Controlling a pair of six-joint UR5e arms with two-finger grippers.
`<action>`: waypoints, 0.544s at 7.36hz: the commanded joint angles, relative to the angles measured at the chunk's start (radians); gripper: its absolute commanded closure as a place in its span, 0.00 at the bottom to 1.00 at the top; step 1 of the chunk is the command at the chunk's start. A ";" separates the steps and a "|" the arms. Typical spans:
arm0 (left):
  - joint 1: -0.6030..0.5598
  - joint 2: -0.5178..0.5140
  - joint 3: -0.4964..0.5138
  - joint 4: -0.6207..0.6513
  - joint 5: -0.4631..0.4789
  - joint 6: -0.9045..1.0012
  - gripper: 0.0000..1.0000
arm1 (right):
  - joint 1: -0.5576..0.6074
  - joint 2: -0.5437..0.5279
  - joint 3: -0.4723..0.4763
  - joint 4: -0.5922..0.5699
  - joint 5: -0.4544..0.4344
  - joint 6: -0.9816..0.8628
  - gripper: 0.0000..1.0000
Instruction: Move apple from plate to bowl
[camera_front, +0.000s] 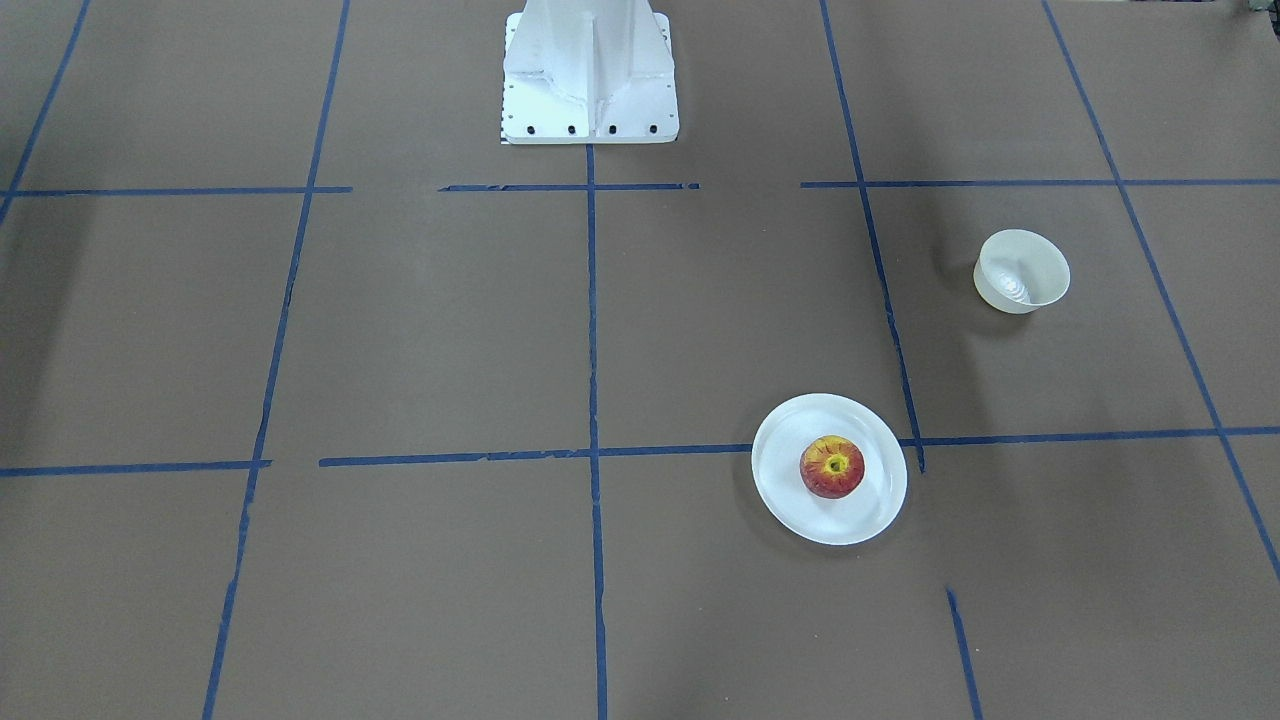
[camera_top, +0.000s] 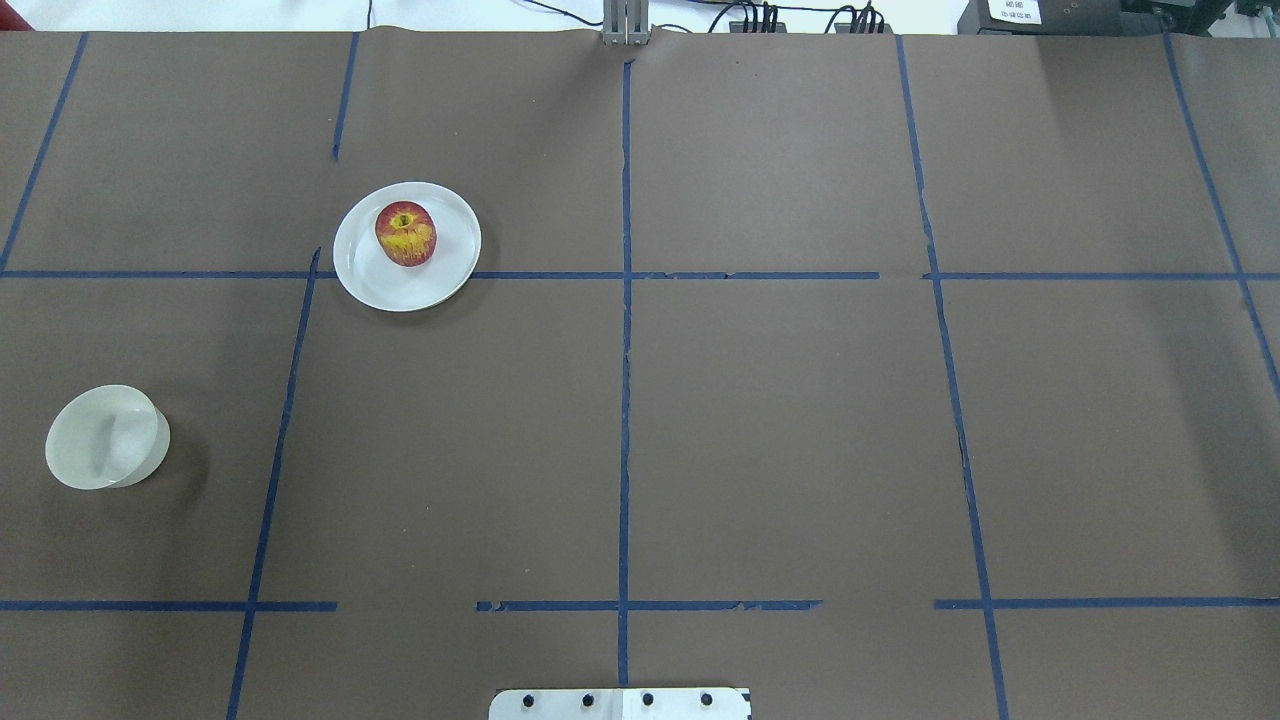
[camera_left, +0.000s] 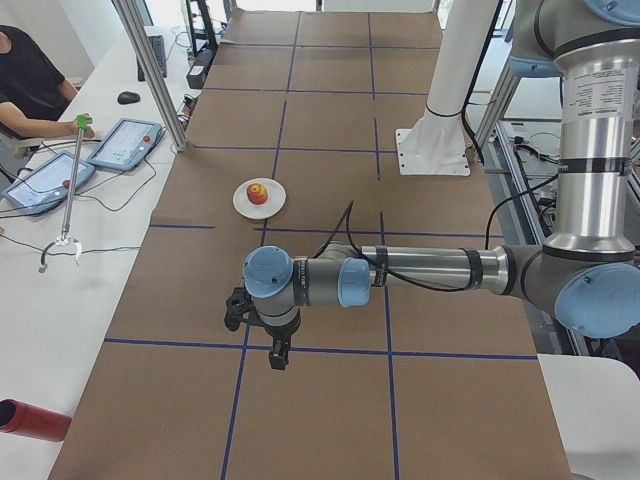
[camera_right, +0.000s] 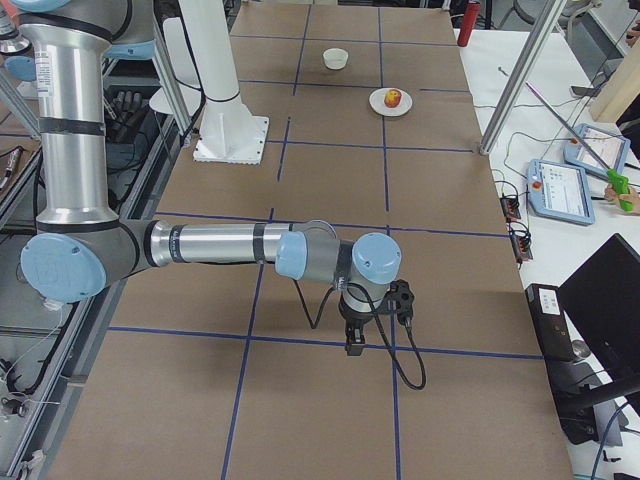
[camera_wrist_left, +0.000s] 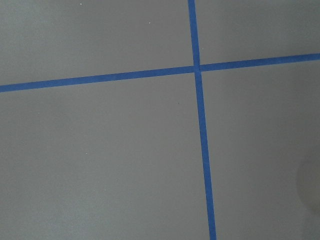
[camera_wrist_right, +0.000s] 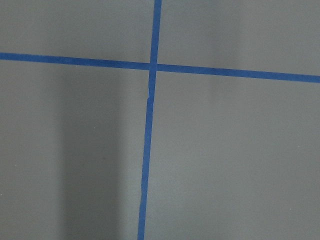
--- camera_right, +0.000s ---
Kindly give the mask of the person's hand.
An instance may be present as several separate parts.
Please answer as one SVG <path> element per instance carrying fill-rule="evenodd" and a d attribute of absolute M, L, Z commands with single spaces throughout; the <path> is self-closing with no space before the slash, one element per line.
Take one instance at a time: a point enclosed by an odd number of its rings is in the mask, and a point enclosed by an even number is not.
<path fill-rule="evenodd" d="M 633 186 L 628 187 L 628 192 L 626 194 L 618 195 L 613 185 L 609 183 L 604 191 L 604 197 L 609 203 L 619 207 L 624 214 L 638 215 L 640 212 L 639 194 Z M 630 204 L 632 209 L 630 211 L 624 210 L 621 206 L 621 203 L 623 202 Z"/>

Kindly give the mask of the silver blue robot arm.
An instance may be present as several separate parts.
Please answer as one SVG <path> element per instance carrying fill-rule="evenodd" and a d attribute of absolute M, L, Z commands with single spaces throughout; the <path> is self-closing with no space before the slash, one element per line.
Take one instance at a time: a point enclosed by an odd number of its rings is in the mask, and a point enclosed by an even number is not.
<path fill-rule="evenodd" d="M 339 239 L 323 221 L 171 225 L 123 220 L 108 202 L 102 62 L 155 39 L 149 1 L 21 1 L 19 26 L 33 45 L 46 183 L 22 272 L 44 297 L 75 303 L 135 273 L 172 263 L 271 264 L 293 280 L 341 294 L 345 349 L 361 353 L 364 327 L 407 320 L 398 244 L 382 233 Z"/>

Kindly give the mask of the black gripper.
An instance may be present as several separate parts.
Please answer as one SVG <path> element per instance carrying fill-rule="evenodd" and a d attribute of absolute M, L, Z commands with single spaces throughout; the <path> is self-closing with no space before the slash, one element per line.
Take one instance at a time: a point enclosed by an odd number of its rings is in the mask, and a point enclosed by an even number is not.
<path fill-rule="evenodd" d="M 344 297 L 339 302 L 339 312 L 345 320 L 345 351 L 348 356 L 361 355 L 366 346 L 364 326 L 374 319 L 376 310 L 360 312 L 349 306 Z"/>

